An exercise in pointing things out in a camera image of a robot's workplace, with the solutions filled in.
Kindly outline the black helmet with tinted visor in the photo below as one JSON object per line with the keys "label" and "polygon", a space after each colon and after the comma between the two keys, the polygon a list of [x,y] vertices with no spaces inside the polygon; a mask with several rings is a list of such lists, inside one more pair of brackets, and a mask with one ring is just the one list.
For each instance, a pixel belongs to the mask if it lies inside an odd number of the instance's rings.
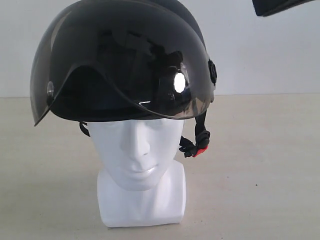
{"label": "black helmet with tinted visor", "polygon": [[48,113],[78,122],[195,119],[185,157],[210,143],[205,119],[217,70],[192,13],[177,0],[80,0],[44,31],[30,71],[35,125]]}

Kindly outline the white mannequin head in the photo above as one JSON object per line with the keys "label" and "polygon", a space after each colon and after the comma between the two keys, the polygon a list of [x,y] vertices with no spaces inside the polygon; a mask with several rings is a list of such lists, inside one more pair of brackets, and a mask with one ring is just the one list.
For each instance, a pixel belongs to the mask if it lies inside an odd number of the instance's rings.
{"label": "white mannequin head", "polygon": [[102,162],[97,198],[110,228],[178,224],[186,208],[184,166],[175,160],[183,120],[90,122]]}

